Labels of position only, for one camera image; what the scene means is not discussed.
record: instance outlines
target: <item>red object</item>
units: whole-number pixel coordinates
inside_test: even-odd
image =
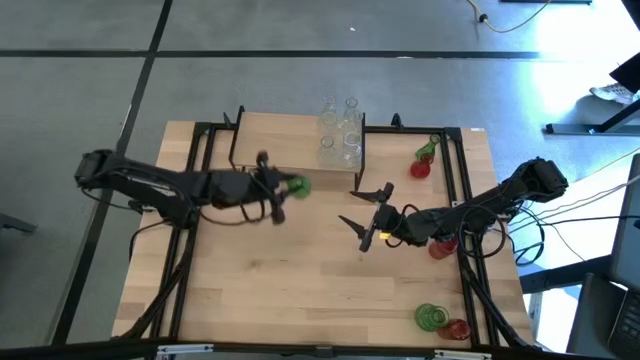
[[[438,335],[448,340],[466,340],[471,335],[471,327],[461,319],[451,319],[447,326],[438,329]]]
[[[458,239],[451,239],[449,241],[433,241],[429,245],[429,254],[436,260],[444,259],[447,256],[453,254],[458,249]]]
[[[427,161],[414,161],[409,168],[411,176],[417,179],[424,179],[431,173],[431,165]]]

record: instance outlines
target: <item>clear glass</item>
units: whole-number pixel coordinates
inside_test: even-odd
[[[358,99],[353,96],[349,97],[345,104],[347,109],[344,111],[338,128],[342,132],[357,131],[362,121],[362,113],[358,110]]]
[[[333,137],[323,136],[320,139],[320,147],[318,148],[318,162],[322,165],[336,165],[337,161],[338,150]]]
[[[344,133],[342,137],[342,163],[348,167],[360,165],[362,160],[362,135],[357,131]]]
[[[322,114],[318,118],[318,126],[324,133],[331,134],[338,129],[338,112],[336,111],[336,99],[333,96],[324,98]]]

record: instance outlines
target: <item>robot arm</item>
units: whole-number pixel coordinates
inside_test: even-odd
[[[257,157],[252,173],[232,170],[176,172],[116,156],[111,150],[96,150],[83,155],[75,174],[83,190],[113,189],[133,200],[129,205],[142,210],[156,208],[171,224],[186,229],[199,216],[199,208],[218,209],[268,200],[274,224],[284,222],[281,204],[291,194],[305,195],[308,180],[286,174],[267,165],[266,152]],[[276,193],[281,182],[288,185]]]
[[[525,200],[548,202],[564,194],[567,179],[553,161],[534,159],[520,165],[505,181],[453,208],[419,210],[407,205],[402,212],[387,204],[393,192],[393,184],[375,193],[351,192],[352,195],[377,204],[369,228],[340,218],[356,232],[361,240],[360,250],[371,246],[375,230],[389,234],[408,245],[425,246],[429,238],[446,241],[463,229],[483,234],[496,221],[496,214],[515,212]],[[408,208],[416,212],[405,215]]]

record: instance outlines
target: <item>concrete floor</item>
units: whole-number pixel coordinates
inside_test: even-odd
[[[479,3],[501,28],[539,6]],[[0,49],[146,49],[161,7],[161,0],[0,0]],[[161,49],[540,51],[564,60],[158,59],[127,156],[153,162],[167,120],[219,121],[241,104],[313,114],[325,95],[353,95],[372,124],[399,112],[410,125],[486,128],[500,179],[535,156],[578,179],[640,140],[549,137],[541,129],[597,123],[618,111],[588,89],[610,82],[616,62],[640,50],[638,35],[612,0],[550,5],[504,35],[477,26],[464,0],[176,1]],[[114,146],[141,66],[141,59],[0,58],[0,212],[40,226],[32,236],[0,234],[0,347],[46,342],[93,205],[72,175],[83,152]],[[109,337],[138,221],[109,210],[71,341]]]

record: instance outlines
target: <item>wooden tabletop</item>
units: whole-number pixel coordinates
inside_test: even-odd
[[[184,170],[193,122],[169,122],[157,165]],[[486,133],[463,129],[465,154],[474,194],[496,185]],[[211,168],[230,168],[227,160],[232,131],[218,131]],[[408,175],[415,149],[426,135],[367,134],[366,168],[360,191],[375,191],[389,181],[395,185],[390,204],[413,203],[419,208],[449,206],[438,149],[431,175]],[[462,188],[452,156],[456,190]],[[287,220],[274,226],[223,227],[201,221],[188,282],[180,339],[211,342],[333,344],[405,347],[469,347],[469,341],[448,341],[415,324],[413,313],[422,303],[448,309],[452,318],[465,318],[455,256],[432,259],[427,248],[388,248],[374,241],[368,253],[358,251],[352,231],[338,219],[345,215],[368,223],[374,206],[314,179],[304,200],[284,204]],[[212,218],[239,220],[238,209],[204,209]],[[250,208],[256,214],[256,208]],[[146,214],[141,226],[158,221]],[[124,286],[113,334],[128,330],[149,305],[158,284],[169,241],[169,227],[138,236]],[[485,253],[499,243],[499,234],[485,236]],[[492,297],[507,321],[532,342],[522,289],[507,242],[487,259]],[[475,301],[480,336],[488,343],[484,313]],[[173,309],[168,302],[161,334],[167,334]]]

